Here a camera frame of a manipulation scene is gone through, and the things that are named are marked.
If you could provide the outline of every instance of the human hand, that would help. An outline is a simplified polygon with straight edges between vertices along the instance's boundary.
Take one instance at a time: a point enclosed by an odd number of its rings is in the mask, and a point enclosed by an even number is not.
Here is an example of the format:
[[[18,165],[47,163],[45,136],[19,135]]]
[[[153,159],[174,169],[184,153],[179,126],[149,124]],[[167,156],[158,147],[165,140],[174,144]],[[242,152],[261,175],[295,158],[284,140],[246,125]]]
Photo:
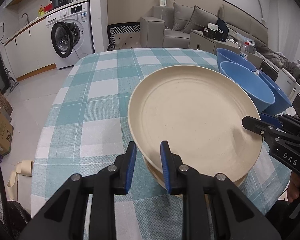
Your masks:
[[[288,190],[287,190],[287,198],[290,203],[299,197],[300,194],[299,188],[300,188],[300,177],[292,171],[290,175]]]

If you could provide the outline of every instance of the washing machine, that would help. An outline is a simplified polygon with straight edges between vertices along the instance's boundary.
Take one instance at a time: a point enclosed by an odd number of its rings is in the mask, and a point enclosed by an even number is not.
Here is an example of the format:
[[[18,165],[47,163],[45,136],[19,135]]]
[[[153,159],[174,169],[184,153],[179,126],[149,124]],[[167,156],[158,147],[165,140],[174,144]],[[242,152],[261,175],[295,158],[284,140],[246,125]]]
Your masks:
[[[46,17],[51,33],[52,53],[57,68],[74,65],[79,59],[94,53],[88,2],[61,9]]]

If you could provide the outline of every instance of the beige plate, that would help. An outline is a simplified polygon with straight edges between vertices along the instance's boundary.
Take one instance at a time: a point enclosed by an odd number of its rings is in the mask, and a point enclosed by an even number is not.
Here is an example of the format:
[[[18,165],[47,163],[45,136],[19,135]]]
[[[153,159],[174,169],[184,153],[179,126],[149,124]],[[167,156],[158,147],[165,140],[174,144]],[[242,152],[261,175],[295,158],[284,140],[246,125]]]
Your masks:
[[[152,176],[155,178],[155,180],[160,184],[161,187],[165,187],[165,184],[163,182],[163,174],[160,173],[159,171],[157,171],[155,168],[153,168],[151,166],[151,164],[149,162],[147,162],[147,160],[145,158],[143,158],[143,160],[145,161],[145,164],[146,164],[146,167],[148,169],[148,171],[150,171],[150,173],[152,174]],[[244,180],[246,179],[248,174],[244,175],[241,179],[237,180],[237,181],[234,181],[233,183],[239,187],[243,182]]]
[[[257,161],[262,137],[242,127],[260,119],[244,90],[199,66],[171,66],[143,79],[128,105],[132,137],[144,158],[162,173],[160,142],[201,174],[243,178]]]

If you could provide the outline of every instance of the slipper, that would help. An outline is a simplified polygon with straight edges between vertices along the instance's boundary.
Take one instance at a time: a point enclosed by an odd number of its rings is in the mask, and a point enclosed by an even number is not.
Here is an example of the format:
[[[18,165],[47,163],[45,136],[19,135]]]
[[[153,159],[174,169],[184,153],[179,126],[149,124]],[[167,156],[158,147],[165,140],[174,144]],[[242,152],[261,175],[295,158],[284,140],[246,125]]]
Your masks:
[[[23,160],[17,163],[16,172],[19,173],[20,175],[31,177],[32,167],[33,167],[33,161]]]
[[[7,192],[11,200],[18,200],[18,173],[12,171],[7,183]]]

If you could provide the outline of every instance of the teal plaid tablecloth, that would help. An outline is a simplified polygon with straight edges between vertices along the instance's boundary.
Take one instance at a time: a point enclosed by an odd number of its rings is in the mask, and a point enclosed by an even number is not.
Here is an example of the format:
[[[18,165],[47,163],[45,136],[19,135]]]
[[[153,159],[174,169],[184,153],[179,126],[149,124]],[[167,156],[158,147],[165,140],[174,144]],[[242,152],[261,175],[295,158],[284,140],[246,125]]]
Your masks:
[[[92,54],[76,63],[42,129],[32,174],[32,215],[71,174],[95,174],[125,153],[133,140],[127,109],[135,86],[153,71],[179,64],[218,71],[215,55],[188,49],[125,49]],[[290,175],[268,150],[264,143],[240,186],[263,214],[278,199]],[[140,152],[129,194],[115,197],[115,214],[118,239],[181,238],[181,200],[167,195],[153,179]]]

